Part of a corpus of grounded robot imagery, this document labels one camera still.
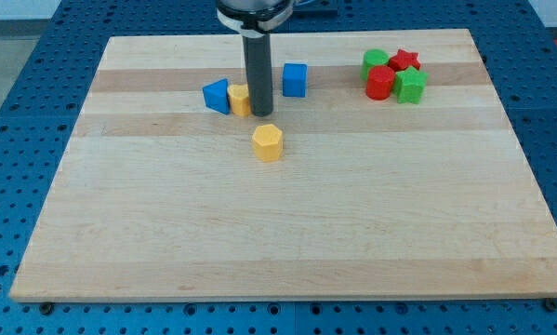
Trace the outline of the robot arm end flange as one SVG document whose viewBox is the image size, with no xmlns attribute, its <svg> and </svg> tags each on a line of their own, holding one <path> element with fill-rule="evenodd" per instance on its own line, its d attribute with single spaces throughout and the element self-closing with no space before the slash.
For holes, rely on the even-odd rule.
<svg viewBox="0 0 557 335">
<path fill-rule="evenodd" d="M 217 0 L 219 21 L 246 38 L 261 38 L 286 22 L 297 0 Z"/>
</svg>

